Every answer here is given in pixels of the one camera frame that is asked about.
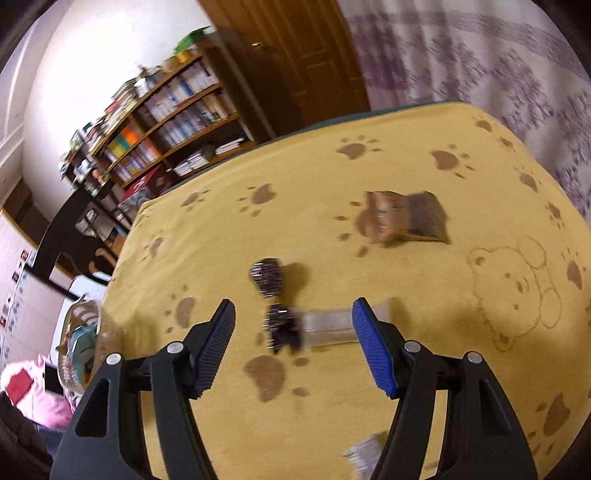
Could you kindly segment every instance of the small packet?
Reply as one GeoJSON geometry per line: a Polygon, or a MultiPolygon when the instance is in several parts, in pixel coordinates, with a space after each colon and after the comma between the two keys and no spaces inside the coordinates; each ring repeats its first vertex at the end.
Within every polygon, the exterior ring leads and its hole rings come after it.
{"type": "Polygon", "coordinates": [[[382,437],[383,435],[374,433],[363,442],[353,445],[343,454],[355,468],[360,480],[371,479],[379,456],[384,449],[385,441],[382,437]]]}
{"type": "Polygon", "coordinates": [[[366,192],[367,207],[357,227],[372,243],[395,239],[448,242],[447,216],[430,192],[401,195],[396,192],[366,192]]]}

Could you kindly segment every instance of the orange book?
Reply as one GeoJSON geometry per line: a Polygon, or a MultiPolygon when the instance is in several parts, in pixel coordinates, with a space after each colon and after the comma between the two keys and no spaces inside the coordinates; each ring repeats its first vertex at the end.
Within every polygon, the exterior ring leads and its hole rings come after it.
{"type": "Polygon", "coordinates": [[[139,135],[133,128],[131,128],[131,125],[127,125],[121,131],[121,136],[129,145],[134,145],[139,140],[139,135]]]}

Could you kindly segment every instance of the red box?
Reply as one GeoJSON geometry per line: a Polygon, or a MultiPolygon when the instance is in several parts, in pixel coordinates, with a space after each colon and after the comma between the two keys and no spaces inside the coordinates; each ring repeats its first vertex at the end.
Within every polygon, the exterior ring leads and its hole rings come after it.
{"type": "Polygon", "coordinates": [[[163,165],[159,165],[130,185],[119,202],[119,208],[124,212],[137,210],[144,202],[158,198],[171,186],[172,175],[163,165]]]}

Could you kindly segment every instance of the shelf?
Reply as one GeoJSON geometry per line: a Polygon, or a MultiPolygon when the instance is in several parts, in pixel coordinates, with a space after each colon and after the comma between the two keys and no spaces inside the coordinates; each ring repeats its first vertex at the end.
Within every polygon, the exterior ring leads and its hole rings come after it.
{"type": "Polygon", "coordinates": [[[177,108],[174,110],[174,112],[170,113],[169,115],[167,115],[166,117],[164,117],[160,122],[158,122],[157,124],[155,124],[152,128],[150,128],[146,133],[144,133],[139,140],[134,143],[133,145],[131,145],[129,147],[129,149],[127,150],[127,152],[125,152],[123,154],[123,156],[121,158],[118,158],[117,160],[115,160],[110,166],[109,168],[107,168],[107,171],[111,171],[113,170],[113,168],[115,168],[117,166],[117,164],[123,160],[127,155],[129,155],[129,153],[135,148],[137,147],[140,143],[142,143],[146,138],[148,138],[151,134],[153,134],[157,129],[159,129],[161,126],[163,126],[166,122],[168,122],[171,118],[174,118],[176,115],[178,115],[180,112],[182,112],[183,110],[185,110],[187,107],[191,106],[192,104],[194,104],[195,102],[197,102],[198,100],[202,99],[203,97],[209,95],[212,92],[215,92],[216,90],[218,90],[219,88],[221,88],[222,85],[220,85],[219,83],[216,83],[214,85],[211,85],[209,87],[207,87],[205,90],[201,90],[201,92],[197,92],[195,95],[193,95],[190,98],[187,98],[186,100],[184,100],[183,102],[179,103],[177,105],[177,108]]]}
{"type": "Polygon", "coordinates": [[[220,163],[221,161],[224,161],[229,157],[233,157],[234,155],[238,155],[239,153],[245,152],[246,150],[250,150],[253,147],[256,147],[256,142],[254,142],[253,140],[249,140],[248,142],[244,142],[240,146],[233,148],[231,150],[228,150],[227,152],[220,153],[219,155],[214,155],[213,158],[209,162],[207,162],[205,165],[195,168],[195,170],[191,170],[189,173],[187,173],[185,175],[181,175],[180,177],[183,180],[189,179],[190,177],[192,177],[196,173],[199,173],[200,171],[210,167],[211,165],[214,165],[216,163],[220,163]]]}
{"type": "Polygon", "coordinates": [[[152,88],[149,92],[145,93],[140,98],[138,98],[138,100],[135,102],[135,105],[132,108],[130,108],[127,113],[123,114],[123,116],[119,120],[117,120],[117,123],[115,125],[113,125],[111,128],[109,128],[108,133],[105,134],[102,137],[102,139],[99,140],[92,147],[92,149],[90,150],[90,155],[92,155],[92,156],[96,155],[105,146],[105,144],[111,139],[111,136],[117,131],[117,129],[121,125],[123,125],[123,123],[129,118],[129,116],[136,109],[138,109],[139,107],[141,107],[146,102],[146,100],[148,100],[153,94],[156,93],[156,91],[158,91],[159,89],[161,89],[164,85],[166,85],[166,83],[168,83],[169,80],[172,80],[180,72],[182,72],[185,68],[187,68],[190,65],[192,65],[194,62],[196,62],[201,57],[202,57],[202,55],[200,53],[198,53],[194,57],[191,57],[189,60],[187,60],[186,62],[184,62],[181,65],[179,65],[178,67],[176,67],[172,72],[165,74],[164,77],[162,78],[162,80],[160,80],[154,86],[154,88],[152,88]]]}
{"type": "Polygon", "coordinates": [[[190,136],[189,138],[187,138],[186,140],[182,141],[181,143],[179,143],[179,144],[171,147],[165,154],[160,155],[158,158],[156,158],[156,160],[154,160],[147,167],[142,168],[142,170],[140,170],[139,172],[135,173],[129,180],[126,180],[123,183],[122,187],[125,188],[126,186],[130,185],[135,180],[137,180],[138,178],[140,178],[148,170],[151,170],[156,165],[158,165],[159,163],[161,163],[162,161],[164,161],[165,158],[168,158],[173,153],[178,152],[181,148],[189,145],[190,143],[194,142],[198,138],[204,137],[205,135],[213,132],[214,130],[220,128],[222,125],[226,125],[226,124],[228,124],[230,122],[233,122],[234,120],[237,120],[238,118],[239,118],[238,114],[237,113],[233,113],[229,117],[224,118],[222,120],[218,120],[217,122],[209,125],[209,127],[206,127],[203,130],[200,130],[199,132],[197,132],[196,134],[190,136]]]}

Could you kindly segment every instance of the metal screw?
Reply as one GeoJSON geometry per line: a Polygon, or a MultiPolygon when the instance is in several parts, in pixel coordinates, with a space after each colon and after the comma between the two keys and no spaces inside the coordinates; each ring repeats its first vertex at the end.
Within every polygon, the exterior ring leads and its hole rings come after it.
{"type": "Polygon", "coordinates": [[[107,365],[117,365],[119,362],[121,362],[119,353],[112,353],[107,357],[107,365]]]}
{"type": "Polygon", "coordinates": [[[175,353],[182,352],[183,348],[184,348],[184,345],[181,342],[172,342],[171,344],[169,344],[166,347],[166,351],[168,353],[175,354],[175,353]]]}
{"type": "Polygon", "coordinates": [[[468,352],[468,361],[473,364],[482,362],[482,355],[478,352],[468,352]]]}
{"type": "Polygon", "coordinates": [[[404,349],[408,353],[417,353],[421,351],[421,344],[419,342],[415,342],[414,340],[409,340],[408,342],[405,342],[404,349]]]}

